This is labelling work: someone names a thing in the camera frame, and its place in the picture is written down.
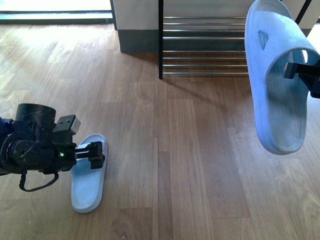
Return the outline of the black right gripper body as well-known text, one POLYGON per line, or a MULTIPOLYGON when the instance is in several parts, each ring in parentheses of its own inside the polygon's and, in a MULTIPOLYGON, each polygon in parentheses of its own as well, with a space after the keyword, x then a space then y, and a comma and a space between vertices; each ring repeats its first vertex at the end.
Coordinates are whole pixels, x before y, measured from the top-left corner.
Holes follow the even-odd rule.
POLYGON ((284 78, 293 79, 295 75, 303 81, 312 98, 320 98, 320 61, 316 64, 301 64, 289 62, 284 67, 284 78))

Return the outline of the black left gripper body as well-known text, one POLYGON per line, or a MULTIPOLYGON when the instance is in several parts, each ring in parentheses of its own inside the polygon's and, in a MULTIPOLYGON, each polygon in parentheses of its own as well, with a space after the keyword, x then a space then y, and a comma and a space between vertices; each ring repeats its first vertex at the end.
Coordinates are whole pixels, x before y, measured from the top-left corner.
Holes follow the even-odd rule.
POLYGON ((103 149, 103 136, 98 133, 94 133, 85 137, 78 148, 76 148, 76 144, 72 141, 67 143, 53 142, 54 158, 49 166, 49 172, 55 173, 60 171, 70 171, 74 165, 80 163, 80 159, 88 160, 89 167, 91 169, 89 152, 90 144, 94 142, 102 142, 103 149))

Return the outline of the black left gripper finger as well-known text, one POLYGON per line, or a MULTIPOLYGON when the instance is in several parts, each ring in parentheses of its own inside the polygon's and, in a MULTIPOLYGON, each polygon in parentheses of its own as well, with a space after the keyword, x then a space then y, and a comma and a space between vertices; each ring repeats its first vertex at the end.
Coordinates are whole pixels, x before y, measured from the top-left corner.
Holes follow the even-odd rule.
POLYGON ((101 141, 92 142, 90 144, 88 160, 92 170, 103 167, 105 155, 103 154, 103 143, 101 141))

